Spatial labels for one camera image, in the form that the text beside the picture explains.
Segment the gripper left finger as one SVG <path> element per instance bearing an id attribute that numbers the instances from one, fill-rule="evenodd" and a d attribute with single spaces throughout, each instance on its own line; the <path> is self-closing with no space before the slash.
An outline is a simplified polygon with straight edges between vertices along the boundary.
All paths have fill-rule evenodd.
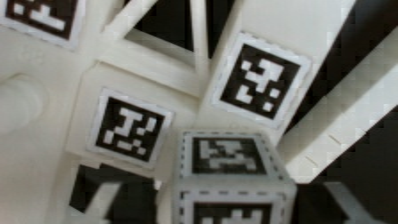
<path id="1" fill-rule="evenodd" d="M 118 188 L 118 183 L 101 184 L 88 203 L 86 210 L 79 212 L 72 207 L 67 207 L 62 224 L 110 224 L 110 220 L 104 218 L 104 216 L 111 206 Z"/>

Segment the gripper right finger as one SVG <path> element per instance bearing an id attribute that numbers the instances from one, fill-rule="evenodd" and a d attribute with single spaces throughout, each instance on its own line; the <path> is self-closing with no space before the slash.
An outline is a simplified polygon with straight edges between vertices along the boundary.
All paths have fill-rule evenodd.
<path id="1" fill-rule="evenodd" d="M 341 182 L 325 182 L 323 186 L 346 215 L 342 224 L 387 224 L 367 213 L 344 184 Z"/>

